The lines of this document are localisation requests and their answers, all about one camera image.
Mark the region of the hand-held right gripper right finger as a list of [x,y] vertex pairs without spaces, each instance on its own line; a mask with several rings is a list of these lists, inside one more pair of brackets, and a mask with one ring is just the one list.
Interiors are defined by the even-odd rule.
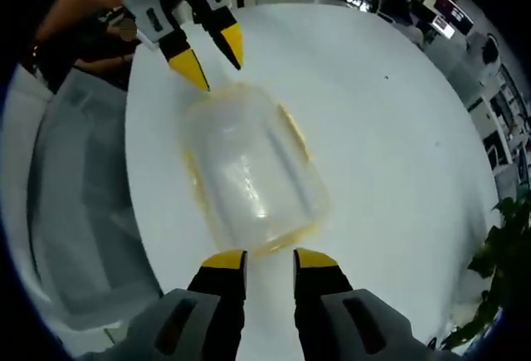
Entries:
[[409,320],[372,292],[355,290],[338,262],[294,250],[295,326],[306,360],[423,360]]

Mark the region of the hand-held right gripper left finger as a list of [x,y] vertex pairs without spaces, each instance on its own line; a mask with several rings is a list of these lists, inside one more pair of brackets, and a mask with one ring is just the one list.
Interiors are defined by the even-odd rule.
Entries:
[[169,360],[234,360],[244,327],[247,252],[207,258],[186,290],[163,297],[169,308],[154,347]]

